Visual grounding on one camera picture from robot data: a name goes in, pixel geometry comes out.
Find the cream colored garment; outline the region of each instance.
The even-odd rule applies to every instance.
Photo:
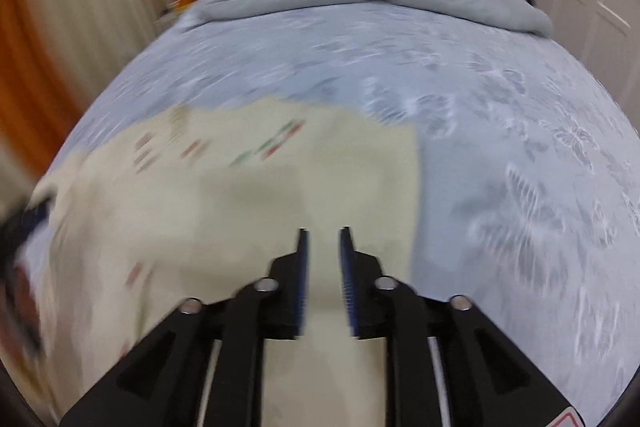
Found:
[[[406,278],[418,163],[411,128],[264,99],[174,108],[70,156],[38,288],[46,373],[65,412],[179,301],[218,301],[310,232],[304,336],[266,346],[263,425],[384,425],[382,344],[350,337],[338,231]]]

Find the red and white label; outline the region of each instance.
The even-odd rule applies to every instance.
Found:
[[[584,427],[582,420],[573,407],[567,407],[546,427]]]

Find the silver bolt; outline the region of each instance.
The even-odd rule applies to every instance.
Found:
[[[393,277],[378,277],[374,284],[379,290],[395,290],[398,288],[398,281]]]
[[[202,309],[202,302],[194,298],[187,299],[185,302],[183,302],[180,305],[180,312],[186,313],[187,315],[194,315],[196,313],[200,313],[201,309]]]
[[[258,292],[273,292],[278,289],[278,286],[278,281],[269,279],[268,277],[260,279],[254,284],[254,288],[257,289]]]
[[[455,297],[451,298],[450,302],[453,309],[459,310],[461,312],[470,310],[473,307],[473,302],[471,302],[471,299],[469,299],[469,297],[465,297],[464,295],[456,295]]]

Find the light blue bed sheet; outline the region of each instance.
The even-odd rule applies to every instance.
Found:
[[[267,94],[416,125],[411,283],[470,295],[596,426],[640,362],[640,140],[606,90],[548,39],[375,2],[300,9],[169,30],[54,166],[172,105]]]

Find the orange curtain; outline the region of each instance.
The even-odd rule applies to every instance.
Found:
[[[0,0],[0,133],[41,176],[81,116],[46,55],[25,0]]]

